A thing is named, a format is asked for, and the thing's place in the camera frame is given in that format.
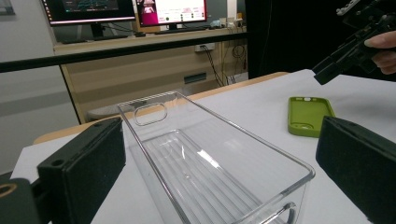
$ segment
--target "wall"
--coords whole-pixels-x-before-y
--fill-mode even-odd
[[[38,0],[11,0],[16,15],[0,17],[0,62],[53,55]],[[58,66],[0,73],[0,174],[44,133],[77,125]]]

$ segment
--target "computer monitor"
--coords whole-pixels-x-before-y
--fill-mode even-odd
[[[101,23],[134,21],[133,0],[41,0],[51,27],[90,24],[94,37]]]
[[[167,25],[169,30],[178,24],[206,21],[205,0],[136,0],[140,27]]]

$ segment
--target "transparent storage container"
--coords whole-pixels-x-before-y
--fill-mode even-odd
[[[302,223],[308,164],[178,92],[118,108],[165,223]]]

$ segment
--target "green phone case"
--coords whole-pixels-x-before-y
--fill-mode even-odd
[[[289,98],[289,133],[319,137],[324,116],[335,117],[327,99],[303,96]]]

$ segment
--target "white table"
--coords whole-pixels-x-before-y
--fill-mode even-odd
[[[356,122],[396,142],[396,83],[339,76],[320,86],[313,75],[312,71],[303,70],[196,102],[314,167],[316,176],[305,194],[301,223],[370,223],[318,166],[315,160],[318,139],[288,133],[288,100],[291,96],[326,98],[336,117]],[[74,136],[24,148],[12,178],[36,180],[35,167]],[[162,223],[128,152],[127,165],[93,223]]]

